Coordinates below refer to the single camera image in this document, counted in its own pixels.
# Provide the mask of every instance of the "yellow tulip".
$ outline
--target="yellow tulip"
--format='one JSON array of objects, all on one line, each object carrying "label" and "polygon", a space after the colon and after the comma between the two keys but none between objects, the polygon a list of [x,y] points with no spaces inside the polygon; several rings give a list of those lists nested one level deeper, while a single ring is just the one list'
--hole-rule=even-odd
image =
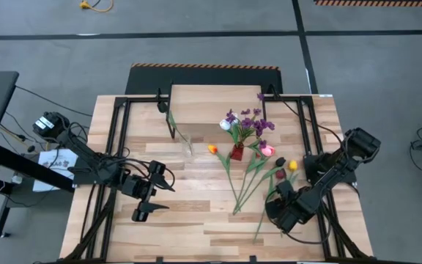
[{"label": "yellow tulip", "polygon": [[296,161],[290,161],[289,162],[289,170],[291,172],[297,171],[297,162]]},{"label": "yellow tulip", "polygon": [[216,147],[215,145],[208,145],[208,150],[210,150],[212,154],[216,154],[218,151],[218,147]]}]

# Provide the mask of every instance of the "red vase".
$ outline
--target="red vase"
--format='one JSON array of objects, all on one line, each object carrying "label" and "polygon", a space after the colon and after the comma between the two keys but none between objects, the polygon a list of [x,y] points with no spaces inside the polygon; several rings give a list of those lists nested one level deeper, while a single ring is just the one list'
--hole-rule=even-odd
[{"label": "red vase", "polygon": [[241,161],[243,156],[243,144],[240,143],[238,146],[234,145],[231,151],[231,159]]}]

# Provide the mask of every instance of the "hazard tape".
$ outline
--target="hazard tape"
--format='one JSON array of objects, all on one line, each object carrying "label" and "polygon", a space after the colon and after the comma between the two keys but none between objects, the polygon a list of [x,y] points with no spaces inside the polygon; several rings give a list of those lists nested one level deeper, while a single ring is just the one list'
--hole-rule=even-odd
[{"label": "hazard tape", "polygon": [[214,69],[260,69],[279,70],[276,66],[253,66],[253,65],[203,65],[203,64],[181,64],[181,63],[135,63],[131,67],[194,67]]},{"label": "hazard tape", "polygon": [[343,7],[422,7],[422,1],[315,1],[320,6]]}]

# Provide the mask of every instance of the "wooden table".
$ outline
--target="wooden table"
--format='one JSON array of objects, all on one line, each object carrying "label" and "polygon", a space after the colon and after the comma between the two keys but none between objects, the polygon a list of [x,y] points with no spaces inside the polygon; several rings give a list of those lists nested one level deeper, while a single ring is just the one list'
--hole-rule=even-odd
[{"label": "wooden table", "polygon": [[[114,98],[115,96],[97,98],[89,132],[89,146],[98,152],[104,152],[106,148]],[[319,124],[342,136],[334,99],[314,95],[314,105]],[[222,109],[223,117],[226,111],[228,109]],[[283,156],[286,160],[294,159],[298,162],[300,174],[295,188],[306,185],[302,165],[304,148],[298,117],[282,103],[266,103],[266,112],[267,119],[275,123],[276,129],[265,131],[263,137],[268,144],[275,147],[278,157]],[[118,122],[116,135],[119,134],[120,124],[121,120]],[[207,149],[208,142],[219,142],[219,139],[193,138],[195,155],[192,159],[185,158],[178,138],[171,139],[165,114],[158,112],[156,103],[134,103],[128,124],[125,146],[131,150],[130,157],[165,163],[177,178],[174,185],[176,192],[158,190],[152,202],[167,205],[170,209],[157,210],[150,214],[146,223],[130,220],[138,200],[118,192],[108,250],[109,262],[155,261],[157,256],[163,256],[165,261],[248,261],[250,255],[256,255],[261,261],[324,259],[320,245],[305,245],[286,236],[281,237],[278,229],[266,217],[253,243],[268,182],[261,184],[242,212],[233,216],[235,199],[226,173],[218,158]],[[311,127],[308,126],[308,129],[313,143]],[[322,129],[320,133],[326,152],[338,149],[339,144],[333,135]],[[229,143],[216,145],[223,155],[232,148]],[[259,175],[271,169],[275,159],[276,157],[272,157]],[[230,174],[237,190],[240,190],[243,170],[249,161],[246,157],[242,162],[232,161]],[[69,254],[79,242],[90,189],[91,186],[81,186],[75,191],[60,257]],[[338,184],[333,189],[333,195],[341,226],[362,251],[372,254],[357,194],[348,185]],[[89,219],[93,214],[94,203],[95,197]],[[296,225],[291,234],[299,239],[319,241],[317,218],[313,217],[305,225]],[[100,253],[100,240],[96,240],[95,256]],[[330,247],[332,255],[336,255],[332,235]]]}]

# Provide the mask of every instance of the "concrete floor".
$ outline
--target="concrete floor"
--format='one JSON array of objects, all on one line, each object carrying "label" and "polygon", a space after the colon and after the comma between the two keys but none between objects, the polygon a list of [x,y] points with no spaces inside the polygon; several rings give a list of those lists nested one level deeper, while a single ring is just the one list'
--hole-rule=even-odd
[{"label": "concrete floor", "polygon": [[[422,8],[310,0],[300,7],[306,30],[422,29]],[[0,0],[0,35],[295,30],[294,17],[287,0],[116,0],[106,14],[72,0]],[[422,36],[308,37],[308,45],[319,92],[334,94],[342,128],[359,126],[382,141],[375,161],[357,171],[375,255],[422,263],[422,173],[408,156],[422,126]],[[134,62],[277,65],[286,93],[308,93],[298,37],[0,41],[0,70],[17,70],[18,85],[85,112],[97,95],[124,92]],[[8,109],[27,130],[44,111],[90,121],[20,90]],[[7,117],[3,123],[18,129]],[[414,154],[422,166],[422,152]],[[5,231],[13,237],[0,240],[0,263],[55,260],[69,209],[69,196],[48,196],[42,206],[12,210]]]}]

